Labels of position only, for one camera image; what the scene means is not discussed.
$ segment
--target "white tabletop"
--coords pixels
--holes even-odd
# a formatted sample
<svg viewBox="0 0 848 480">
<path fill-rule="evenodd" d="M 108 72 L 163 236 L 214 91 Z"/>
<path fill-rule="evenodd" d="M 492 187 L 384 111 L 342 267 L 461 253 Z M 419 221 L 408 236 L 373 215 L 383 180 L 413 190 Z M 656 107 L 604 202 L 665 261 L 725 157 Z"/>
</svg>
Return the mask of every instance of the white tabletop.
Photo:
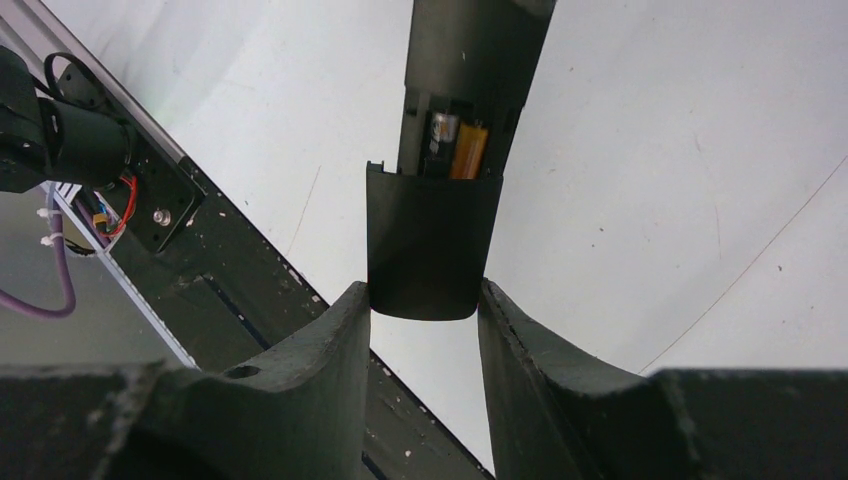
<svg viewBox="0 0 848 480">
<path fill-rule="evenodd" d="M 410 0 L 47 0 L 318 291 L 366 276 Z M 487 276 L 594 355 L 848 366 L 848 2 L 559 2 Z M 492 466 L 476 321 L 372 347 Z"/>
</svg>

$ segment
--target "screw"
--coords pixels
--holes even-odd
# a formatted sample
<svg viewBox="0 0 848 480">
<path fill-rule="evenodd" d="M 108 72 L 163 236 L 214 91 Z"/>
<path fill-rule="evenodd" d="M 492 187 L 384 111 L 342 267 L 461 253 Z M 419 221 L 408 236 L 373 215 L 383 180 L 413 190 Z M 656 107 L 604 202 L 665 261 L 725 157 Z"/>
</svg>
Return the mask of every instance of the screw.
<svg viewBox="0 0 848 480">
<path fill-rule="evenodd" d="M 153 221 L 163 227 L 171 224 L 171 212 L 167 210 L 156 210 L 153 212 Z"/>
</svg>

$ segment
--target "white cable tie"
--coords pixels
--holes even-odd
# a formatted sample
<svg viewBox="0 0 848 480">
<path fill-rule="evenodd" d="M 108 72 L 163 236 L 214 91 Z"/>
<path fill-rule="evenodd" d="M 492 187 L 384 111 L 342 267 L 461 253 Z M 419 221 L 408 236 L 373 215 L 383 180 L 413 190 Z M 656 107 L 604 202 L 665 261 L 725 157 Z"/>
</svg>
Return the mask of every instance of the white cable tie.
<svg viewBox="0 0 848 480">
<path fill-rule="evenodd" d="M 52 216 L 52 215 L 61 215 L 62 211 L 61 210 L 48 210 L 46 208 L 39 208 L 36 211 L 36 213 L 41 218 L 47 218 L 47 217 Z"/>
<path fill-rule="evenodd" d="M 62 232 L 56 232 L 56 233 L 51 234 L 49 237 L 41 237 L 41 244 L 44 245 L 45 247 L 52 247 L 53 242 L 57 238 L 65 238 L 65 235 Z"/>
</svg>

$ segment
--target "aa battery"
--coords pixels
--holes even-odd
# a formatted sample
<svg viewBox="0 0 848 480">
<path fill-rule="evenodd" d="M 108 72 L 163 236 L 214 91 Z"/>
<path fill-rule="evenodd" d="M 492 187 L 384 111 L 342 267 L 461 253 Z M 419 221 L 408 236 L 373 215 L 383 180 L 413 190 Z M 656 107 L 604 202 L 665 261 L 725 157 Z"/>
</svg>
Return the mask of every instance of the aa battery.
<svg viewBox="0 0 848 480">
<path fill-rule="evenodd" d="M 459 117 L 456 115 L 439 112 L 431 114 L 428 157 L 450 162 L 458 126 Z"/>
<path fill-rule="evenodd" d="M 483 152 L 489 139 L 489 130 L 480 124 L 462 123 L 456 141 L 456 154 L 451 166 L 450 178 L 472 180 L 480 173 Z"/>
</svg>

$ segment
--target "red wire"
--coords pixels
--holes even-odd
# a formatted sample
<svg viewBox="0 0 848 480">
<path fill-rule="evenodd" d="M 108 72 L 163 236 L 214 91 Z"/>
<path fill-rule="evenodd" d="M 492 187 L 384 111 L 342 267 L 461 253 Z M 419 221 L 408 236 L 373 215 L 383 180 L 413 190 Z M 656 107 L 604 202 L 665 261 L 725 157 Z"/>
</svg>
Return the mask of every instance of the red wire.
<svg viewBox="0 0 848 480">
<path fill-rule="evenodd" d="M 121 233 L 124 227 L 126 227 L 130 217 L 132 217 L 133 213 L 135 213 L 135 201 L 138 196 L 138 178 L 133 175 L 132 182 L 124 177 L 121 177 L 121 180 L 130 187 L 130 200 L 127 202 L 127 209 L 124 210 L 124 216 L 121 218 L 121 223 L 118 224 L 115 230 L 109 233 L 104 233 L 104 237 L 112 238 Z"/>
</svg>

